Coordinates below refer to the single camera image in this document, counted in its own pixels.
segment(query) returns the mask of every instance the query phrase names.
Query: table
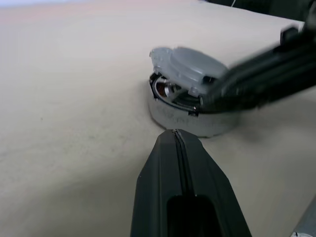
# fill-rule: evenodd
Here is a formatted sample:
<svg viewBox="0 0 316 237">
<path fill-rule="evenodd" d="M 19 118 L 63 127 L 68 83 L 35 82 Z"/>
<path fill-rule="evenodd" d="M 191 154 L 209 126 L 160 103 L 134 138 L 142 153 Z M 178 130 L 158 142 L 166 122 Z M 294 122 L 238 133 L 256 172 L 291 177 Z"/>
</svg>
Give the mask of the table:
<svg viewBox="0 0 316 237">
<path fill-rule="evenodd" d="M 147 107 L 149 52 L 226 65 L 302 23 L 196 2 L 0 10 L 0 235 L 128 236 L 137 176 L 163 132 Z M 202 139 L 254 237 L 289 236 L 316 193 L 316 92 L 246 113 Z"/>
</svg>

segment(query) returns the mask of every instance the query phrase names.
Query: translucent gray lid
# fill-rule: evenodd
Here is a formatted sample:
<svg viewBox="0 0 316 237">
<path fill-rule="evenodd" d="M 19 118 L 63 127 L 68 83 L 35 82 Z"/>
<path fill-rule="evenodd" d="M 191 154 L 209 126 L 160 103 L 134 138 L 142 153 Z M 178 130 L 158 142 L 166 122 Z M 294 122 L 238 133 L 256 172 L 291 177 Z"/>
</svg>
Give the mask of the translucent gray lid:
<svg viewBox="0 0 316 237">
<path fill-rule="evenodd" d="M 211 88 L 209 80 L 221 79 L 228 71 L 221 62 L 190 48 L 154 48 L 150 57 L 156 73 L 161 73 L 196 97 L 208 93 Z"/>
</svg>

